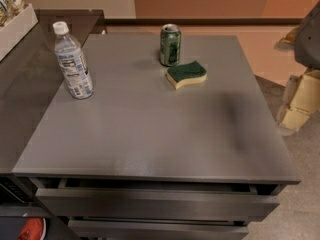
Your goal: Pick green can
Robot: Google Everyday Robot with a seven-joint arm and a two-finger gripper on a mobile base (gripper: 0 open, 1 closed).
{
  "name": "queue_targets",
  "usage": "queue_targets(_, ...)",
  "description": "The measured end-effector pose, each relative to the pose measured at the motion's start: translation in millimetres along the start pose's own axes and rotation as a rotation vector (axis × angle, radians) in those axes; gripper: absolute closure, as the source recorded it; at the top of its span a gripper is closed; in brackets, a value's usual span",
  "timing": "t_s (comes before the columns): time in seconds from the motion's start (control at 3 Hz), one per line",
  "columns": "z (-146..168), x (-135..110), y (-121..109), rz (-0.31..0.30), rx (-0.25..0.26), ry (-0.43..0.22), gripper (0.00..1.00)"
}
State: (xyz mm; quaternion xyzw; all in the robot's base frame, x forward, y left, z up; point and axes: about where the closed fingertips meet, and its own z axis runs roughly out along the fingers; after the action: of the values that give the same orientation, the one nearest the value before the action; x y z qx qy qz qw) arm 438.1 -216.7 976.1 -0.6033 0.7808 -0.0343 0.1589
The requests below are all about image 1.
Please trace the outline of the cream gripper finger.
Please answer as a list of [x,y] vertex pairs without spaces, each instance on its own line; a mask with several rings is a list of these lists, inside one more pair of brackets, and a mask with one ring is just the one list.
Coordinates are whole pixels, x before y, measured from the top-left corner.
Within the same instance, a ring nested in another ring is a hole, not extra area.
[[308,114],[320,107],[320,71],[311,71],[298,78],[290,107]]
[[282,136],[290,136],[308,121],[310,116],[300,110],[290,110],[288,106],[282,105],[276,116],[276,129]]

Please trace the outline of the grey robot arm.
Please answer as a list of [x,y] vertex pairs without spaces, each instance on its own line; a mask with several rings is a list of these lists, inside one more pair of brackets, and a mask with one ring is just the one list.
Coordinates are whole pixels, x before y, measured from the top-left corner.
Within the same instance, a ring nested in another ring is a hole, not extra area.
[[291,45],[295,61],[306,67],[288,79],[276,116],[278,132],[290,136],[320,108],[320,2],[279,43]]

